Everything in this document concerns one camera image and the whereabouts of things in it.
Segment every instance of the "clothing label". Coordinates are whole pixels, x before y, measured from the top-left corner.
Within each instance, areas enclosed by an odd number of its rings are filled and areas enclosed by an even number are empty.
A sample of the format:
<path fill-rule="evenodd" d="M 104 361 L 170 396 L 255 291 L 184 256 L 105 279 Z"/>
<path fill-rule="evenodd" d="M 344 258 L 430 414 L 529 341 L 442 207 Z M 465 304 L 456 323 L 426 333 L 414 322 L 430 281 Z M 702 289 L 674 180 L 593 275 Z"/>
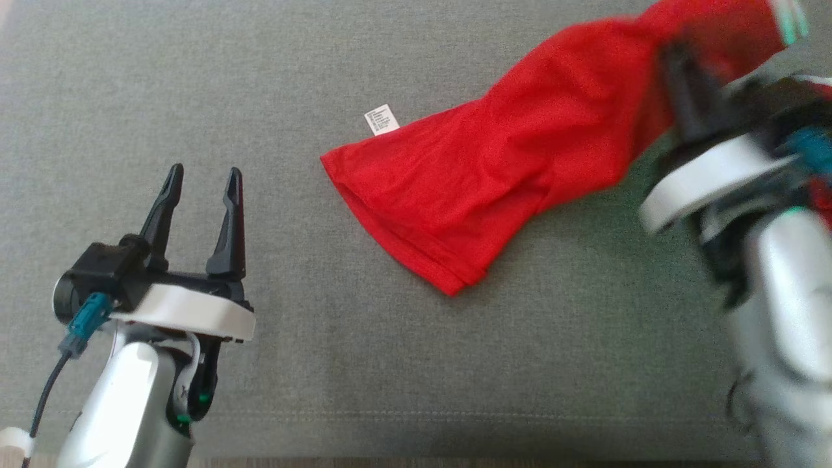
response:
<path fill-rule="evenodd" d="M 387 104 L 367 112 L 364 114 L 364 118 L 367 119 L 367 123 L 374 135 L 392 132 L 399 128 L 399 123 L 396 122 L 396 117 Z"/>

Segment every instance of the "gray table cloth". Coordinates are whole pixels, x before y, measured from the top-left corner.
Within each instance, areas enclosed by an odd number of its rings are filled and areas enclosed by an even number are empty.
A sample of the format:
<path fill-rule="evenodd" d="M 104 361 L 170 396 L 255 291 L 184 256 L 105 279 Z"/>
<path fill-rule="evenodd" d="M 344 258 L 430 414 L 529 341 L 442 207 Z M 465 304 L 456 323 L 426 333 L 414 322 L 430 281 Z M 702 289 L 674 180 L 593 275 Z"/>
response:
<path fill-rule="evenodd" d="M 28 427 L 58 358 L 52 286 L 141 229 L 186 169 L 168 256 L 201 271 L 229 168 L 245 178 L 256 338 L 224 347 L 203 456 L 746 459 L 723 416 L 731 353 L 684 230 L 619 187 L 529 223 L 448 298 L 364 231 L 319 156 L 482 95 L 565 26 L 647 0 L 17 0 L 0 30 L 0 426 Z M 770 69 L 832 74 L 827 0 Z M 71 362 L 38 449 L 60 446 L 109 336 Z"/>

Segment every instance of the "black cable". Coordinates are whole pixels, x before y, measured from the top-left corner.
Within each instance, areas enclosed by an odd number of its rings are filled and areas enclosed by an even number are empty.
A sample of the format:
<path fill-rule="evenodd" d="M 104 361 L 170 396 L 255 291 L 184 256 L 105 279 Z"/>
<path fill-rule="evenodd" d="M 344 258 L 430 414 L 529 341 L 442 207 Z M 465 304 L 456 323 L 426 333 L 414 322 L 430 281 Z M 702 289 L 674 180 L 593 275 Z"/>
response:
<path fill-rule="evenodd" d="M 43 411 L 46 410 L 47 407 L 47 400 L 49 399 L 49 393 L 52 392 L 52 387 L 55 386 L 55 381 L 57 380 L 58 375 L 63 370 L 63 367 L 69 361 L 70 355 L 67 352 L 61 354 L 61 359 L 57 361 L 55 368 L 52 369 L 52 374 L 50 374 L 49 378 L 47 379 L 47 383 L 43 386 L 43 391 L 41 392 L 41 399 L 37 402 L 37 408 L 35 408 L 35 416 L 32 418 L 32 429 L 29 430 L 29 437 L 34 440 L 37 437 L 37 429 L 41 425 L 41 419 L 43 418 Z M 20 465 L 21 468 L 29 468 L 29 457 L 23 459 L 23 463 Z"/>
<path fill-rule="evenodd" d="M 748 434 L 751 430 L 754 429 L 753 422 L 746 422 L 740 419 L 740 417 L 736 414 L 736 394 L 740 391 L 740 387 L 744 386 L 748 382 L 754 380 L 754 372 L 749 372 L 744 376 L 740 376 L 734 381 L 734 385 L 731 386 L 730 390 L 728 390 L 728 396 L 726 398 L 726 417 L 728 421 L 731 423 L 732 426 L 736 427 L 744 434 Z"/>

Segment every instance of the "red cloth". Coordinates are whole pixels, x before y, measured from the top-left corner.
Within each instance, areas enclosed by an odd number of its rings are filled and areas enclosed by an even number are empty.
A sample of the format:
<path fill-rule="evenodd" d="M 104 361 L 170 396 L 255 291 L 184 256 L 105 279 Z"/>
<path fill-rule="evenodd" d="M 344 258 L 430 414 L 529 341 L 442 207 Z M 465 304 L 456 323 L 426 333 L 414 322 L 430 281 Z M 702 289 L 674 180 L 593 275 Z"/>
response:
<path fill-rule="evenodd" d="M 826 99 L 832 101 L 832 87 L 817 84 L 818 90 Z M 815 210 L 824 218 L 826 226 L 832 231 L 832 188 L 829 181 L 815 177 L 809 184 L 809 194 Z"/>
<path fill-rule="evenodd" d="M 783 48 L 766 0 L 663 0 L 565 29 L 481 99 L 321 160 L 379 244 L 454 295 L 529 217 L 619 182 L 667 130 L 656 57 L 682 33 L 726 80 Z"/>

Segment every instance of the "blue connector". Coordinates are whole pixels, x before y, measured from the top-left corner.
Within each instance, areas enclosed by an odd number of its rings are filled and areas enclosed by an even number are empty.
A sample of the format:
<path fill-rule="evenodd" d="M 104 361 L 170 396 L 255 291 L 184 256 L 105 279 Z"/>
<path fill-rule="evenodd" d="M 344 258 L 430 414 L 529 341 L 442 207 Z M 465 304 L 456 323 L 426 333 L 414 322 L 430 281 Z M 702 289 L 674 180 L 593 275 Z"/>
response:
<path fill-rule="evenodd" d="M 803 157 L 805 165 L 827 181 L 832 177 L 832 142 L 823 130 L 801 128 L 788 139 L 789 148 Z"/>
<path fill-rule="evenodd" d="M 67 325 L 67 336 L 57 349 L 61 354 L 68 354 L 71 359 L 78 359 L 86 350 L 87 343 L 98 327 L 110 319 L 112 303 L 106 294 L 93 292 Z"/>

